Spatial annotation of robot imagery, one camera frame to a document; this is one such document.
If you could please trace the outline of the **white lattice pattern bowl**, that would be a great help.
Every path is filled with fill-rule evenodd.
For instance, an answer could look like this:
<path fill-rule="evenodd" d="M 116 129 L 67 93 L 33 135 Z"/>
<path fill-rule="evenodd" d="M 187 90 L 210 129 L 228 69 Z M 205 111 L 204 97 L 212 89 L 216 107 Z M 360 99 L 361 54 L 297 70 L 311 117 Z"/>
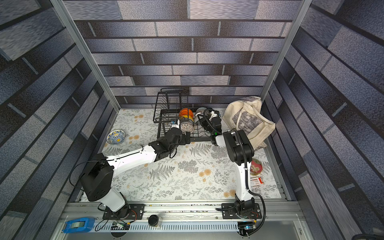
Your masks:
<path fill-rule="evenodd" d="M 188 119 L 188 120 L 183 120 L 180 122 L 180 129 L 182 131 L 182 133 L 193 133 L 194 130 L 195 130 L 195 127 L 194 127 L 194 121 Z"/>

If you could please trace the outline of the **red gold round tin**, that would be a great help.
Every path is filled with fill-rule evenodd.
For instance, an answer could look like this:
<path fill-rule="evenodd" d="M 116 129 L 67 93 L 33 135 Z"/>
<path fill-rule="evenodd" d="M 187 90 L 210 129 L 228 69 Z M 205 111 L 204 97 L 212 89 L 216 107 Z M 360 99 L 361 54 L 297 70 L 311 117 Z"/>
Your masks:
<path fill-rule="evenodd" d="M 263 164 L 260 160 L 253 158 L 251 161 L 250 173 L 254 176 L 261 174 L 263 171 Z"/>

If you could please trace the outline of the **dark grey-blue ceramic bowl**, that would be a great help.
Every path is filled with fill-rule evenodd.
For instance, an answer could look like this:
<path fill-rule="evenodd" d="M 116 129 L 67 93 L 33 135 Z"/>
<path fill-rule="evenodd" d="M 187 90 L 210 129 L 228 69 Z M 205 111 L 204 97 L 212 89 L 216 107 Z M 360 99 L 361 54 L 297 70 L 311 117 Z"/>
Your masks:
<path fill-rule="evenodd" d="M 195 116 L 195 125 L 202 126 L 205 120 L 206 117 L 204 115 L 197 115 Z"/>

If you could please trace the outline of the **small red white box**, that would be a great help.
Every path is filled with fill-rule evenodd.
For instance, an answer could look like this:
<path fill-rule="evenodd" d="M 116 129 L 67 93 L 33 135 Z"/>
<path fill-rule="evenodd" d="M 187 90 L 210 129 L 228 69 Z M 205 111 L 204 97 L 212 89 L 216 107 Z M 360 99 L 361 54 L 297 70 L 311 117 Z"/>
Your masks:
<path fill-rule="evenodd" d="M 264 184 L 264 181 L 261 177 L 251 178 L 250 182 L 252 187 Z"/>

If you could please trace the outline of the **black round knob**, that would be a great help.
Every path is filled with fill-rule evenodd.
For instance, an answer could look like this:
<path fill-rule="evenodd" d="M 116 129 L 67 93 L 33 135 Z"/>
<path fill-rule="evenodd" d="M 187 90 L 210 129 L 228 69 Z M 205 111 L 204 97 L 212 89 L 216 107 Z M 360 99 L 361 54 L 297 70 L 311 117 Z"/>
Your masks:
<path fill-rule="evenodd" d="M 151 227 L 156 227 L 157 228 L 159 226 L 159 224 L 160 224 L 160 221 L 161 221 L 161 218 L 158 215 L 151 215 L 148 218 L 148 224 Z"/>

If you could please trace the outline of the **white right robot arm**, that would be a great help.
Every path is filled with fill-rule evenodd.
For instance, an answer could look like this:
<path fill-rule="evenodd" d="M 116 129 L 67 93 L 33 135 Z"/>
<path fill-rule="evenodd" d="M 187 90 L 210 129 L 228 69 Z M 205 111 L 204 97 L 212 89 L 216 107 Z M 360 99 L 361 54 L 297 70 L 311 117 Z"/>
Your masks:
<path fill-rule="evenodd" d="M 234 213 L 239 218 L 247 218 L 254 215 L 256 219 L 266 216 L 261 212 L 260 207 L 255 202 L 255 197 L 262 201 L 263 208 L 265 202 L 260 194 L 251 190 L 250 167 L 252 158 L 255 154 L 254 148 L 243 130 L 232 129 L 223 132 L 220 113 L 211 108 L 204 109 L 197 115 L 200 126 L 210 134 L 211 143 L 215 146 L 224 146 L 227 149 L 228 157 L 236 165 L 237 189 L 235 193 L 235 203 L 232 207 L 222 207 L 216 209 L 222 213 Z"/>

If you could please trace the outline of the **beige canvas tote bag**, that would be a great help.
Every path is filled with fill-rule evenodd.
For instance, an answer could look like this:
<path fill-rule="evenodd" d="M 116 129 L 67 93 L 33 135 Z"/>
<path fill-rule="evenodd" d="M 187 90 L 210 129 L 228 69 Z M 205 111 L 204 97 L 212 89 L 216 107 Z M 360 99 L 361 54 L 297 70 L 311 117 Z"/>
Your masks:
<path fill-rule="evenodd" d="M 243 130 L 255 151 L 267 147 L 265 139 L 276 124 L 261 114 L 261 98 L 248 96 L 230 103 L 222 117 L 230 129 Z"/>

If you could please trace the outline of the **green circuit board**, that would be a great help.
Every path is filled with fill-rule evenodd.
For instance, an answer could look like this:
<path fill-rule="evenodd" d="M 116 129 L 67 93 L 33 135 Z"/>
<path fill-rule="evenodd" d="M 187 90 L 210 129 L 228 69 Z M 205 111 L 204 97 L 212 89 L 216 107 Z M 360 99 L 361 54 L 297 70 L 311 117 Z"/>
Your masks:
<path fill-rule="evenodd" d="M 253 231 L 256 228 L 254 222 L 238 222 L 239 231 Z"/>

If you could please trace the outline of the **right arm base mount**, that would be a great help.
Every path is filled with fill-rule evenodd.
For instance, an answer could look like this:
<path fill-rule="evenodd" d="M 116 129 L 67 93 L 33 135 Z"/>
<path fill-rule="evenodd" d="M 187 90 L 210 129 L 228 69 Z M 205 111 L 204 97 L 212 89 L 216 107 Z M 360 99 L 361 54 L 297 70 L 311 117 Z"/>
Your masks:
<path fill-rule="evenodd" d="M 242 207 L 236 206 L 235 204 L 223 203 L 220 208 L 216 209 L 222 213 L 222 217 L 225 220 L 261 220 L 263 218 L 260 205 L 258 203 Z"/>

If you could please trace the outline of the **floral patterned table mat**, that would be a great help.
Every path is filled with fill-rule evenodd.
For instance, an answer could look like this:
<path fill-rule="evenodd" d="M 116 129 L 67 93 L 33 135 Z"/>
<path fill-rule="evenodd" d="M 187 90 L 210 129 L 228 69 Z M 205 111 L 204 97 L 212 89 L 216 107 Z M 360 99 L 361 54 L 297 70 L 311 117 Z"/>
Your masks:
<path fill-rule="evenodd" d="M 123 130 L 124 141 L 105 144 L 106 156 L 141 148 L 157 139 L 158 125 L 152 109 L 120 110 L 112 125 Z M 112 180 L 112 187 L 128 201 L 233 200 L 236 194 L 236 165 L 226 147 L 211 142 L 179 146 L 172 158 L 130 169 Z"/>

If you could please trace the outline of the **black wire dish rack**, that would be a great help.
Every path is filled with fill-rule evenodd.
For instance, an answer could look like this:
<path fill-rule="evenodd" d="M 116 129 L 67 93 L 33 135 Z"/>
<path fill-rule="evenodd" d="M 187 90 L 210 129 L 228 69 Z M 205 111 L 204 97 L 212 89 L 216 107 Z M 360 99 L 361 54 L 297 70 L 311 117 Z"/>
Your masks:
<path fill-rule="evenodd" d="M 208 107 L 194 108 L 189 103 L 191 99 L 183 88 L 162 88 L 158 92 L 153 117 L 158 124 L 158 138 L 175 127 L 190 142 L 216 142 L 223 132 L 220 112 Z"/>

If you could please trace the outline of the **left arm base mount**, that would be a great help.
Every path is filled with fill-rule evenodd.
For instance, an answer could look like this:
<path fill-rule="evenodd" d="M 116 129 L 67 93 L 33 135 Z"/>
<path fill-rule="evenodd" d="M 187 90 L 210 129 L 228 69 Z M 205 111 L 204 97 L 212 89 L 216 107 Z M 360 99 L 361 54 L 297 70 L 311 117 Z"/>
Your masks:
<path fill-rule="evenodd" d="M 144 204 L 125 204 L 120 210 L 113 212 L 105 207 L 103 220 L 141 220 L 144 214 Z"/>

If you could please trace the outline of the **orange plastic bowl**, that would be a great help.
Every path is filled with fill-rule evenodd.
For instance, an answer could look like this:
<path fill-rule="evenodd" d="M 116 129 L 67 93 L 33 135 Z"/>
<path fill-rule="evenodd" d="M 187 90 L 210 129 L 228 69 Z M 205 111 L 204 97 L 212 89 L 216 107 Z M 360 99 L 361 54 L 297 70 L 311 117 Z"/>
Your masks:
<path fill-rule="evenodd" d="M 188 118 L 188 119 L 194 119 L 194 114 L 193 114 L 193 111 L 189 108 L 184 108 L 184 109 L 181 109 L 181 111 L 179 112 L 179 117 L 180 118 Z"/>

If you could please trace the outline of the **blue tape dispenser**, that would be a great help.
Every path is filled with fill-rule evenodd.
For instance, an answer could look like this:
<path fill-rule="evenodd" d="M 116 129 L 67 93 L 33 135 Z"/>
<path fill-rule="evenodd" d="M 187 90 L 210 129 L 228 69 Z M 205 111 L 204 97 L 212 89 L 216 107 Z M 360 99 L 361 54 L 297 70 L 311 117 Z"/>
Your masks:
<path fill-rule="evenodd" d="M 95 218 L 79 218 L 65 222 L 65 227 L 62 230 L 64 234 L 73 233 L 88 233 L 90 232 L 95 223 Z"/>

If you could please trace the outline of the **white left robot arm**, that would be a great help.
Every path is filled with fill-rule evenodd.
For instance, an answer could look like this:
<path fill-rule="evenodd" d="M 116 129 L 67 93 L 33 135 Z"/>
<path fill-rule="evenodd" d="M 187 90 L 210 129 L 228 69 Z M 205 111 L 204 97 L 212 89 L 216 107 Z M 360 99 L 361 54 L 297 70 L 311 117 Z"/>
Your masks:
<path fill-rule="evenodd" d="M 80 175 L 80 183 L 90 202 L 100 202 L 112 212 L 129 208 L 124 196 L 112 187 L 112 180 L 118 175 L 141 165 L 150 164 L 172 157 L 178 146 L 191 142 L 190 133 L 171 128 L 156 141 L 138 150 L 116 156 L 97 154 L 86 163 Z"/>

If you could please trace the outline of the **blue yellow patterned bowl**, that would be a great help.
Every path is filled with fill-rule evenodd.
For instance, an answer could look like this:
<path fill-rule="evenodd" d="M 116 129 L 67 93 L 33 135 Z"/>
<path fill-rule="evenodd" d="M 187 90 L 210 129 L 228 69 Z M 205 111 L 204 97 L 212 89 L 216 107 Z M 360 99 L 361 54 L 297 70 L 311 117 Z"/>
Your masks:
<path fill-rule="evenodd" d="M 123 130 L 113 130 L 107 136 L 107 143 L 110 145 L 118 145 L 124 141 L 126 134 Z"/>

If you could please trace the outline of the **black speckled ceramic bowl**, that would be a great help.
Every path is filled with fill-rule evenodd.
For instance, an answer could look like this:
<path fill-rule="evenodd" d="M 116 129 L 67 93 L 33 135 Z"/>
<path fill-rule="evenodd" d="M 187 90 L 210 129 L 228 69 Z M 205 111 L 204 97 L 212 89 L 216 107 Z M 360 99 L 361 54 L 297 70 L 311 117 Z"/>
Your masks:
<path fill-rule="evenodd" d="M 198 115 L 202 115 L 206 109 L 207 108 L 205 108 L 205 107 L 198 108 L 196 110 L 195 117 L 197 117 Z"/>

